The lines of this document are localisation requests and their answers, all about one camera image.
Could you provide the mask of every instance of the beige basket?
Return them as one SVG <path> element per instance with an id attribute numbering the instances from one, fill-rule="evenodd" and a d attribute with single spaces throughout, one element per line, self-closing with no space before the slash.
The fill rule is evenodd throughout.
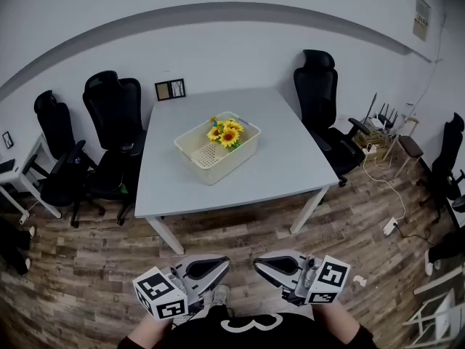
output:
<path id="1" fill-rule="evenodd" d="M 239 121 L 244 127 L 240 134 L 240 146 L 232 152 L 228 152 L 219 143 L 209 141 L 206 135 L 211 129 L 210 120 L 174 140 L 183 159 L 207 185 L 218 182 L 255 153 L 260 129 L 234 113 L 224 112 L 217 116 L 217 120 L 231 118 Z"/>

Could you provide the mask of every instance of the wooden stool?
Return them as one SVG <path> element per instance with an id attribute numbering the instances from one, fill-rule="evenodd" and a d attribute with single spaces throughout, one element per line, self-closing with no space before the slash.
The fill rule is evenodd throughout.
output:
<path id="1" fill-rule="evenodd" d="M 416 126 L 419 124 L 418 119 L 407 118 L 405 121 L 412 121 L 413 123 L 415 123 L 415 125 L 413 125 L 413 128 L 412 128 L 410 134 L 408 136 L 399 136 L 399 135 L 397 135 L 395 137 L 394 141 L 392 142 L 391 146 L 389 147 L 389 150 L 383 156 L 383 160 L 385 160 L 396 143 L 399 143 L 399 145 L 402 147 L 402 149 L 407 153 L 407 159 L 404 161 L 402 166 L 399 168 L 399 170 L 395 174 L 394 178 L 396 178 L 399 175 L 400 171 L 403 170 L 403 168 L 407 165 L 407 163 L 411 159 L 416 159 L 415 160 L 415 163 L 416 163 L 423 156 L 422 149 L 420 149 L 420 147 L 416 144 L 416 142 L 411 137 L 412 134 L 413 134 L 413 131 L 416 128 Z"/>

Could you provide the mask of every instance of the yellow flower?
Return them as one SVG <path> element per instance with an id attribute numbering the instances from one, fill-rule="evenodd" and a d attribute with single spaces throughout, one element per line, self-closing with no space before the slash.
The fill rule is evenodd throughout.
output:
<path id="1" fill-rule="evenodd" d="M 225 127 L 222 135 L 219 137 L 221 144 L 229 148 L 239 140 L 239 132 L 234 128 Z"/>
<path id="2" fill-rule="evenodd" d="M 225 121 L 225 127 L 236 129 L 239 132 L 243 132 L 243 130 L 244 130 L 244 127 L 242 127 L 234 119 L 230 119 L 230 121 Z"/>
<path id="3" fill-rule="evenodd" d="M 214 142 L 219 139 L 219 130 L 218 127 L 213 127 L 210 129 L 210 132 L 206 135 L 210 141 Z"/>

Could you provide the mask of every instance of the person's arm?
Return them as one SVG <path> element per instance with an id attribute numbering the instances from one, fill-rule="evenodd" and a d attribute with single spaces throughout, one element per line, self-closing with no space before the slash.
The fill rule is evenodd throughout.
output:
<path id="1" fill-rule="evenodd" d="M 312 305 L 312 309 L 319 314 L 328 331 L 343 344 L 349 344 L 357 335 L 360 324 L 344 309 L 339 301 L 332 304 Z"/>
<path id="2" fill-rule="evenodd" d="M 147 314 L 134 331 L 120 342 L 118 349 L 152 349 L 155 344 L 161 341 L 166 330 L 171 328 L 172 323 L 171 319 L 156 321 L 150 314 Z"/>

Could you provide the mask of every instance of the table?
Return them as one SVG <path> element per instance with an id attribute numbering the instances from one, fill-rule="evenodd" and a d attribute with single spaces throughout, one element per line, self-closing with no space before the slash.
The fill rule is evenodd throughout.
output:
<path id="1" fill-rule="evenodd" d="M 212 186 L 185 166 L 174 140 L 211 116 L 229 111 L 258 126 L 256 153 Z M 145 140 L 136 217 L 144 217 L 177 253 L 184 249 L 161 219 L 318 190 L 291 226 L 297 233 L 331 185 L 339 182 L 286 101 L 272 89 L 191 95 L 155 103 Z"/>
<path id="2" fill-rule="evenodd" d="M 0 193 L 5 196 L 9 200 L 11 204 L 13 204 L 22 214 L 21 223 L 24 223 L 25 219 L 29 218 L 29 211 L 22 208 L 9 194 L 8 192 L 3 189 L 1 186 L 5 183 L 14 183 L 14 182 L 21 182 L 30 192 L 32 195 L 36 197 L 38 201 L 40 201 L 45 208 L 49 210 L 56 218 L 61 218 L 61 213 L 50 204 L 47 204 L 41 199 L 41 194 L 33 185 L 33 183 L 23 174 L 23 169 L 26 163 L 28 162 L 29 158 L 39 149 L 42 147 L 44 149 L 45 154 L 52 162 L 56 162 L 53 158 L 52 153 L 50 153 L 49 146 L 47 142 L 40 132 L 31 132 L 31 135 L 28 138 L 23 138 L 20 143 L 15 143 L 15 145 L 7 151 L 5 156 L 3 157 L 3 161 L 8 161 L 10 159 L 15 159 L 15 166 L 13 170 L 5 173 L 0 174 Z"/>

